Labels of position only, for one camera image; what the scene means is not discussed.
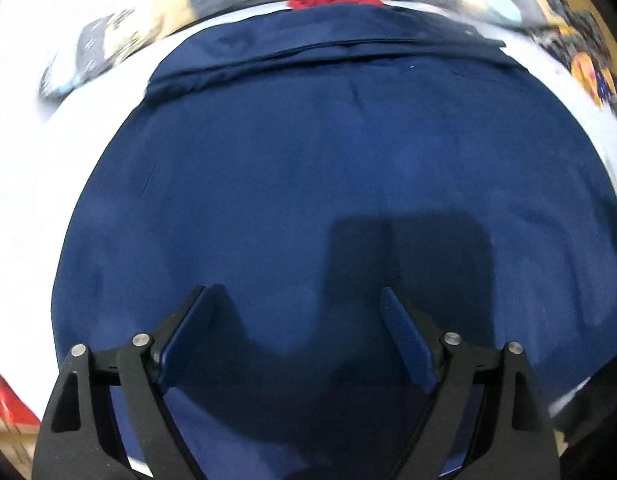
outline red object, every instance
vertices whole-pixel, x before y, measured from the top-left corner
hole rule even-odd
[[[382,0],[289,0],[288,5],[293,10],[309,9],[320,5],[331,4],[360,4],[360,5],[375,5],[384,6]]]
[[[0,375],[0,418],[9,426],[38,426],[39,419],[15,395],[11,387]]]

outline metal screw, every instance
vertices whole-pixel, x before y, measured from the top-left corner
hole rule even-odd
[[[133,338],[133,345],[145,346],[149,341],[150,341],[150,336],[148,334],[137,334]]]
[[[447,332],[444,334],[444,341],[449,345],[456,346],[462,342],[462,337],[455,332]]]
[[[513,354],[519,355],[524,352],[524,347],[520,345],[517,341],[511,341],[509,343],[509,351],[511,351],[511,353]]]
[[[73,348],[70,349],[70,354],[73,357],[79,357],[80,355],[84,355],[84,352],[86,352],[86,345],[82,345],[81,343],[79,345],[73,346]]]

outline navy blue cloth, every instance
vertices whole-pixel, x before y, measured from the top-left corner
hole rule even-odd
[[[519,341],[547,400],[572,389],[617,354],[617,199],[500,45],[346,4],[189,38],[77,203],[58,360],[223,285],[165,397],[210,480],[387,473],[426,398],[381,318],[392,283],[442,330]]]

